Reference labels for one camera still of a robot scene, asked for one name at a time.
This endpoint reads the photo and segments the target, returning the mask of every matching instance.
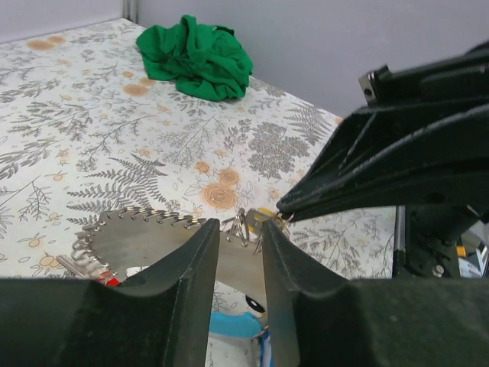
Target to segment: chain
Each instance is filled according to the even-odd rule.
[[[77,273],[86,273],[89,277],[96,277],[107,271],[110,271],[114,276],[117,275],[110,265],[104,263],[91,248],[91,237],[98,231],[103,230],[104,226],[107,226],[106,219],[115,217],[131,220],[142,219],[145,222],[149,222],[151,217],[155,217],[156,222],[159,224],[169,221],[171,226],[183,224],[185,229],[202,226],[207,221],[205,218],[195,219],[191,215],[183,215],[178,212],[133,206],[111,212],[103,212],[98,221],[82,227],[82,232],[76,234],[77,240],[71,246],[73,264],[68,264],[69,267],[79,269]],[[229,242],[232,242],[236,237],[239,238],[243,247],[248,247],[250,243],[255,243],[253,254],[257,255],[261,252],[263,242],[261,224],[267,219],[272,219],[287,237],[290,236],[287,225],[291,218],[286,221],[281,218],[279,213],[271,213],[265,209],[250,209],[246,212],[245,209],[240,208],[234,217],[222,221],[220,231],[227,234],[225,239]],[[256,239],[251,240],[251,232],[256,235]]]

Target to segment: yellow component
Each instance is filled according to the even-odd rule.
[[[271,210],[269,210],[267,208],[258,208],[258,211],[265,213],[265,214],[268,214],[269,216],[277,216],[277,214],[275,214],[274,212],[272,212]]]
[[[467,250],[465,250],[465,247],[462,246],[457,246],[457,255],[460,258],[466,258],[467,257]]]
[[[266,215],[266,216],[259,216],[255,214],[254,218],[259,222],[264,222],[265,220],[268,219],[268,216],[271,216],[272,218],[277,218],[277,214],[275,214],[274,212],[272,212],[267,208],[258,208],[257,211]],[[248,228],[250,229],[251,233],[254,233],[254,228],[252,226],[249,226]]]

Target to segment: red object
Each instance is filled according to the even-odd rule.
[[[104,271],[103,273],[101,273],[97,281],[104,285],[109,285],[112,287],[115,287],[120,283],[120,281],[112,277],[112,273],[110,271]]]

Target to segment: orange flower print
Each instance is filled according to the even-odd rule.
[[[202,208],[202,205],[197,206],[196,204],[193,204],[193,211],[190,213],[194,218],[199,218],[202,216],[202,213],[204,212],[204,209]]]
[[[63,215],[59,215],[58,213],[51,213],[47,217],[46,222],[58,222],[62,216]]]
[[[70,67],[71,66],[71,62],[69,60],[66,60],[66,59],[59,59],[58,60],[58,64],[59,65],[65,65],[67,67]]]
[[[30,49],[35,50],[35,51],[48,51],[48,50],[52,50],[54,48],[54,46],[52,44],[50,44],[49,42],[46,42],[46,41],[42,41],[42,40],[28,41],[26,43],[26,45]]]
[[[64,44],[66,42],[66,38],[61,36],[51,36],[47,40],[52,44]]]
[[[219,182],[224,186],[237,184],[239,182],[239,174],[231,168],[226,168],[219,172]]]
[[[217,209],[231,209],[235,206],[238,196],[228,187],[220,183],[211,183],[203,190],[204,200]]]
[[[42,271],[44,271],[44,275],[49,274],[51,269],[62,269],[64,268],[55,258],[54,256],[46,255],[41,260],[39,260],[39,264],[32,265],[31,269],[34,269],[33,277],[39,275]]]
[[[277,192],[277,189],[273,187],[270,187],[268,189],[268,195],[272,200],[278,200],[278,198],[280,197],[279,193]]]
[[[140,86],[139,84],[129,84],[123,88],[124,92],[126,92],[129,96],[133,97],[143,97],[147,95],[147,91],[149,90],[145,86]]]
[[[39,233],[37,233],[34,237],[30,237],[30,238],[26,238],[26,239],[19,239],[17,241],[17,243],[27,242],[29,247],[36,248],[39,245],[43,244],[43,239],[45,237],[46,237],[45,235],[39,235]]]
[[[226,153],[225,151],[222,151],[221,149],[218,149],[218,150],[214,151],[214,153],[219,158],[224,158],[224,157],[227,157],[228,156],[228,153]]]
[[[207,174],[210,171],[210,167],[206,162],[197,162],[196,169],[200,174]]]
[[[140,149],[138,153],[143,157],[149,157],[151,155],[151,152],[146,148]]]
[[[47,174],[46,177],[52,177],[55,181],[61,181],[66,175],[66,172],[59,171],[57,174]]]
[[[56,158],[61,158],[61,157],[68,157],[68,149],[63,149],[61,151],[58,151],[58,154],[56,154]]]
[[[156,84],[156,80],[148,79],[148,78],[140,78],[139,83],[143,86],[153,86]]]
[[[162,112],[171,112],[171,109],[163,105],[158,105],[158,109]]]

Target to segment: bolt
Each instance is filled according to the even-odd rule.
[[[445,272],[445,269],[441,265],[437,265],[433,268],[433,275],[435,275],[437,278],[441,278],[443,273]]]

